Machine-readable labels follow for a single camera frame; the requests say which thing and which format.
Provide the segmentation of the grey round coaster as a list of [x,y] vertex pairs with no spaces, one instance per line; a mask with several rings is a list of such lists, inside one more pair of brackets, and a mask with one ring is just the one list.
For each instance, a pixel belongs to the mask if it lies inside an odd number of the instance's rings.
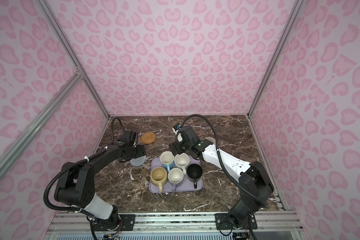
[[147,159],[146,156],[133,158],[130,160],[130,164],[134,167],[139,167],[139,166],[142,166],[146,162],[146,159]]

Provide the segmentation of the white speckled mug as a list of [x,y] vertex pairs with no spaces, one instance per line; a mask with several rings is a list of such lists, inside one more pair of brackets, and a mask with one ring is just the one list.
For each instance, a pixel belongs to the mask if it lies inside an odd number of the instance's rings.
[[190,164],[190,157],[186,153],[178,154],[174,157],[175,167],[187,174],[187,168]]

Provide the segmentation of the woven rattan coaster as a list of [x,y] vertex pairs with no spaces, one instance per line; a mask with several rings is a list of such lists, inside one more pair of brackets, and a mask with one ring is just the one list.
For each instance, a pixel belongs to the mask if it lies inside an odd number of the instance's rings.
[[152,144],[156,140],[156,135],[152,132],[144,133],[141,136],[141,142],[145,145]]

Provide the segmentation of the light blue mug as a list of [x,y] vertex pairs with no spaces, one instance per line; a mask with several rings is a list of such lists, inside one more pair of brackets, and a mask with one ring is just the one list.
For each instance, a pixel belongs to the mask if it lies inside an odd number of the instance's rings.
[[164,169],[169,172],[175,165],[175,156],[171,151],[165,151],[160,155],[160,161]]

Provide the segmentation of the multicolour braided round coaster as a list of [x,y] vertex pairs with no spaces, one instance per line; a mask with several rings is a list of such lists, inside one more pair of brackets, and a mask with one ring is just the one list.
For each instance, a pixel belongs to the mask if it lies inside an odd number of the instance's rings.
[[215,145],[215,144],[216,144],[216,140],[215,140],[215,138],[213,138],[213,137],[206,137],[206,138],[203,139],[203,141],[204,141],[204,142],[208,142],[208,143],[210,143],[211,145]]

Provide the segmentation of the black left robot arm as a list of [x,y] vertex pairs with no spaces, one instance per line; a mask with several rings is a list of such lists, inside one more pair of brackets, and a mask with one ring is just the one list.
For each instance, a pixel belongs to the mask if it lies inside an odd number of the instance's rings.
[[111,142],[98,153],[76,163],[64,164],[45,190],[46,206],[57,211],[83,213],[93,222],[93,227],[102,230],[119,229],[118,209],[97,196],[95,176],[116,160],[129,162],[144,158],[145,147],[136,142],[137,133],[125,130],[121,139]]

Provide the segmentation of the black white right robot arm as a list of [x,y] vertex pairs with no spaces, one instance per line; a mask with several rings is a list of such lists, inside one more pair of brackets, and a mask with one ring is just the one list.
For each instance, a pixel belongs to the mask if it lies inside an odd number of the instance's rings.
[[243,161],[221,150],[216,132],[213,132],[215,142],[201,139],[188,125],[174,125],[173,132],[176,138],[170,144],[172,152],[187,153],[196,160],[215,165],[240,189],[240,199],[227,215],[233,228],[242,228],[246,222],[251,222],[251,215],[268,206],[267,200],[273,194],[274,186],[262,163]]

